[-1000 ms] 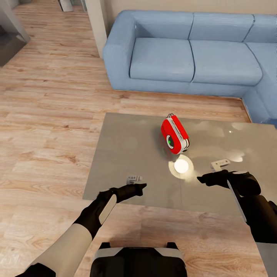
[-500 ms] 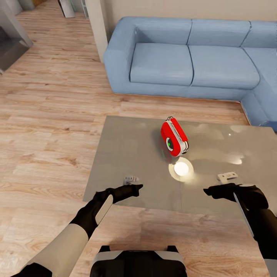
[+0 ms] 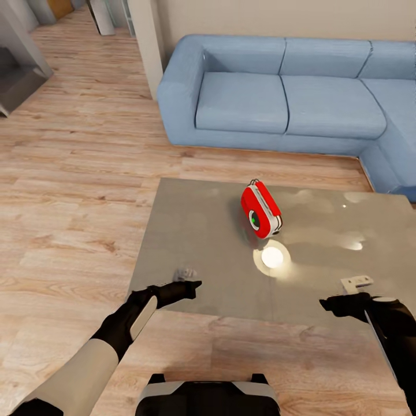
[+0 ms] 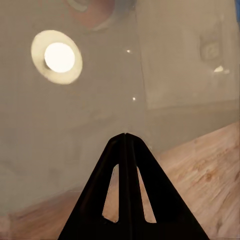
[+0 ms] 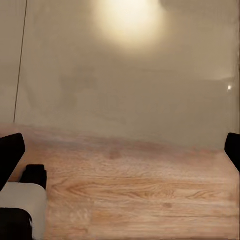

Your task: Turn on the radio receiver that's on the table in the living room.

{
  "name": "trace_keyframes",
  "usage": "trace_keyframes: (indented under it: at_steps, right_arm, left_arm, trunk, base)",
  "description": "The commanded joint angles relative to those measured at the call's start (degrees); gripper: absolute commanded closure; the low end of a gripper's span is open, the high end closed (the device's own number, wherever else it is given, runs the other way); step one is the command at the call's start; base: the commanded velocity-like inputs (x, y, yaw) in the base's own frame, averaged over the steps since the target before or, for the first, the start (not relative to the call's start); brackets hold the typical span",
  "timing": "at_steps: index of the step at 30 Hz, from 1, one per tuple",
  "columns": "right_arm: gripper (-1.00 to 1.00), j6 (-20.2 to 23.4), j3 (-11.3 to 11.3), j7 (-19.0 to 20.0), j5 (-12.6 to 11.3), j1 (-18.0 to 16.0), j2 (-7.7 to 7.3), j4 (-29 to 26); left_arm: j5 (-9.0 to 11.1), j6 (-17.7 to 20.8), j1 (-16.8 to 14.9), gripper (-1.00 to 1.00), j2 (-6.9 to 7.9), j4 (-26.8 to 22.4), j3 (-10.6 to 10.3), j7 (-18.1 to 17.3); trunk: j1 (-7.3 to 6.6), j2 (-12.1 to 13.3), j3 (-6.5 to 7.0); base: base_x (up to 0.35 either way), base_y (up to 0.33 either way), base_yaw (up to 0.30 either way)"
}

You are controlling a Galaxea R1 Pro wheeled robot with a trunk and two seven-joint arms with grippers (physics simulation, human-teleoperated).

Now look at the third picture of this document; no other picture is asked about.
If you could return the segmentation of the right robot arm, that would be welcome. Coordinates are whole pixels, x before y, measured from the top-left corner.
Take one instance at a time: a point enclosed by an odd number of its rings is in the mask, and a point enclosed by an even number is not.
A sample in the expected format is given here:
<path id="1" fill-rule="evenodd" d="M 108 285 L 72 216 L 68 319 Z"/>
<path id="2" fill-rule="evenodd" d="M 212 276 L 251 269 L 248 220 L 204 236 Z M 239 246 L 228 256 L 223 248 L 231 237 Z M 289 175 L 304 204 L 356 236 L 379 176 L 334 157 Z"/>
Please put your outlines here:
<path id="1" fill-rule="evenodd" d="M 320 303 L 336 317 L 352 316 L 370 324 L 412 415 L 416 416 L 416 320 L 398 299 L 372 297 L 356 289 L 373 283 L 368 276 L 342 278 L 339 286 L 344 289 L 343 294 L 320 299 Z"/>

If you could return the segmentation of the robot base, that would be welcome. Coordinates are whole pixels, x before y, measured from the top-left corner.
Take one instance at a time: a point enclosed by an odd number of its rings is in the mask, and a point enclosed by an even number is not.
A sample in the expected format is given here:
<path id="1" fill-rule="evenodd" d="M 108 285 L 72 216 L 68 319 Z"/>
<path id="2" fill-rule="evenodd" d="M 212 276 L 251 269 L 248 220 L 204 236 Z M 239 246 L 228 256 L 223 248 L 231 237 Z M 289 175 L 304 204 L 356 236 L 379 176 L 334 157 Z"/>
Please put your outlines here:
<path id="1" fill-rule="evenodd" d="M 281 416 L 274 388 L 262 373 L 245 381 L 164 381 L 153 374 L 135 416 Z"/>

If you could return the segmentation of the radio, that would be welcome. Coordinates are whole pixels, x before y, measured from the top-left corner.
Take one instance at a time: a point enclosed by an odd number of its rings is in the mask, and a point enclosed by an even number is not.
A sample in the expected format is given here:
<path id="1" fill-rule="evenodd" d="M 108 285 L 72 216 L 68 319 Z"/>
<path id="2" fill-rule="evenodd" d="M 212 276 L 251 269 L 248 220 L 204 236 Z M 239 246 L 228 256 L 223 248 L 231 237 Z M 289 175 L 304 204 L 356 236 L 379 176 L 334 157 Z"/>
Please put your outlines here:
<path id="1" fill-rule="evenodd" d="M 265 239 L 279 233 L 283 225 L 281 212 L 262 182 L 255 181 L 247 186 L 241 204 L 258 237 Z"/>

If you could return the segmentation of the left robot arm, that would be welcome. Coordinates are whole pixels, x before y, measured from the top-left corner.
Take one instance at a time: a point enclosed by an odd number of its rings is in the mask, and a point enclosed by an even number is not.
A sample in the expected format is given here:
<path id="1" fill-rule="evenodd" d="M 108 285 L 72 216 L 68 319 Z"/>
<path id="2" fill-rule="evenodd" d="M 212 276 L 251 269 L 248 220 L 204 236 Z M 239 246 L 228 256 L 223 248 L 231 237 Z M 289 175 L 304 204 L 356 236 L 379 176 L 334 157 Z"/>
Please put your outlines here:
<path id="1" fill-rule="evenodd" d="M 196 271 L 175 268 L 173 282 L 134 289 L 127 303 L 105 319 L 91 340 L 9 416 L 90 416 L 118 363 L 155 309 L 184 298 L 195 299 L 195 289 L 202 282 L 185 277 L 195 278 Z"/>

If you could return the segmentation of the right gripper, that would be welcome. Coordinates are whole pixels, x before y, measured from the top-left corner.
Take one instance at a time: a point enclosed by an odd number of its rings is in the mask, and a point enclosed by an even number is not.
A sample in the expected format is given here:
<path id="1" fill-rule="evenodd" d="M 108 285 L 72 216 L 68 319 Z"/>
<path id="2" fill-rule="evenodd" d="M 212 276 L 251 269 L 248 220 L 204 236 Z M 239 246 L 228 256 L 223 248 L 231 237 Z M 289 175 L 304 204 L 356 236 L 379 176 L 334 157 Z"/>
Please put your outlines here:
<path id="1" fill-rule="evenodd" d="M 320 303 L 326 311 L 332 311 L 336 317 L 352 316 L 359 318 L 354 311 L 355 302 L 359 298 L 368 298 L 371 295 L 367 292 L 358 292 L 353 295 L 337 295 L 330 296 L 327 300 L 320 299 Z"/>

